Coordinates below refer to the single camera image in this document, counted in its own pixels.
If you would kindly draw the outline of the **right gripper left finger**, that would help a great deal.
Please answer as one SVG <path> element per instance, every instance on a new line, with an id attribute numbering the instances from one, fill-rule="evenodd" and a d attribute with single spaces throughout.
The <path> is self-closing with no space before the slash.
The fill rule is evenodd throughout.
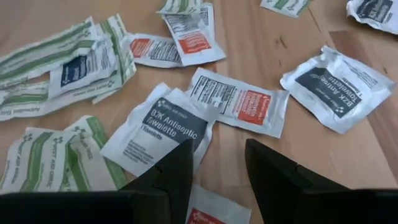
<path id="1" fill-rule="evenodd" d="M 184 224 L 193 181 L 193 140 L 186 139 L 121 189 L 122 224 Z"/>

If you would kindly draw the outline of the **red label ointment packet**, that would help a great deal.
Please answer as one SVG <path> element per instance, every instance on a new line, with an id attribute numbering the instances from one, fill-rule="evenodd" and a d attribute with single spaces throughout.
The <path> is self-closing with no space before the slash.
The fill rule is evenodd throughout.
<path id="1" fill-rule="evenodd" d="M 251 209 L 192 185 L 185 224 L 249 224 Z"/>

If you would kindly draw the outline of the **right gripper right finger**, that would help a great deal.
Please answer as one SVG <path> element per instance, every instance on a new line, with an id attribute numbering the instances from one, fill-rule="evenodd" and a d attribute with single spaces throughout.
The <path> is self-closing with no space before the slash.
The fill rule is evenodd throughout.
<path id="1" fill-rule="evenodd" d="M 245 161 L 265 224 L 293 224 L 299 195 L 304 190 L 347 189 L 255 139 L 246 140 Z"/>

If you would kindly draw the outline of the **white antiseptic towelette packet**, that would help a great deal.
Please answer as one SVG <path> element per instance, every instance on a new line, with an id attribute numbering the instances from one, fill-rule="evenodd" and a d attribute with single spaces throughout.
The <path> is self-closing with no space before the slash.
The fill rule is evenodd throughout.
<path id="1" fill-rule="evenodd" d="M 217 120 L 230 126 L 280 138 L 289 92 L 265 90 L 204 68 L 194 73 L 186 93 L 217 107 Z"/>
<path id="2" fill-rule="evenodd" d="M 172 38 L 140 33 L 127 37 L 136 63 L 156 68 L 183 67 Z"/>
<path id="3" fill-rule="evenodd" d="M 77 56 L 50 71 L 48 97 L 60 96 L 68 91 L 108 78 L 116 69 L 116 56 L 111 36 L 102 35 L 95 49 L 87 55 Z"/>
<path id="4" fill-rule="evenodd" d="M 199 65 L 224 59 L 221 47 L 211 35 L 200 16 L 203 3 L 198 12 L 191 14 L 160 14 L 165 21 L 177 46 L 182 65 Z"/>
<path id="5" fill-rule="evenodd" d="M 346 13 L 359 23 L 398 35 L 398 0 L 348 0 Z"/>
<path id="6" fill-rule="evenodd" d="M 192 139 L 193 168 L 198 169 L 218 115 L 214 106 L 160 83 L 130 112 L 100 153 L 139 177 L 184 140 Z"/>
<path id="7" fill-rule="evenodd" d="M 386 100 L 396 84 L 327 45 L 321 52 L 283 74 L 280 84 L 321 124 L 344 134 Z"/>

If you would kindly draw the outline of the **green striped bandage packet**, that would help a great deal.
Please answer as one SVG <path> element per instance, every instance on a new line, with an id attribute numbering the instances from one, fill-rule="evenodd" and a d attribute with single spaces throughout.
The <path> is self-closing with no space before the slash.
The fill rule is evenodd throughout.
<path id="1" fill-rule="evenodd" d="M 127 184 L 123 169 L 100 154 L 108 138 L 96 116 L 83 116 L 66 130 L 75 137 L 67 145 L 62 192 L 119 190 Z"/>
<path id="2" fill-rule="evenodd" d="M 96 30 L 98 34 L 110 35 L 115 57 L 118 61 L 118 67 L 116 73 L 111 75 L 111 80 L 115 81 L 116 89 L 96 96 L 92 101 L 93 104 L 100 102 L 118 91 L 136 73 L 134 56 L 130 49 L 131 41 L 129 40 L 128 32 L 121 16 L 115 14 L 105 21 L 97 23 Z"/>
<path id="3" fill-rule="evenodd" d="M 261 7 L 285 16 L 298 18 L 310 0 L 262 0 Z"/>
<path id="4" fill-rule="evenodd" d="M 64 177 L 72 131 L 27 128 L 10 146 L 0 194 L 58 192 Z"/>
<path id="5" fill-rule="evenodd" d="M 191 14 L 198 12 L 203 0 L 166 0 L 157 11 L 159 14 Z"/>
<path id="6" fill-rule="evenodd" d="M 12 118 L 30 118 L 49 114 L 77 101 L 93 98 L 121 87 L 117 76 L 105 78 L 82 88 L 49 98 L 49 82 L 19 85 L 8 91 L 0 105 L 0 121 Z"/>
<path id="7" fill-rule="evenodd" d="M 0 57 L 0 89 L 39 77 L 78 56 L 87 55 L 98 40 L 93 18 L 88 17 L 67 30 Z"/>

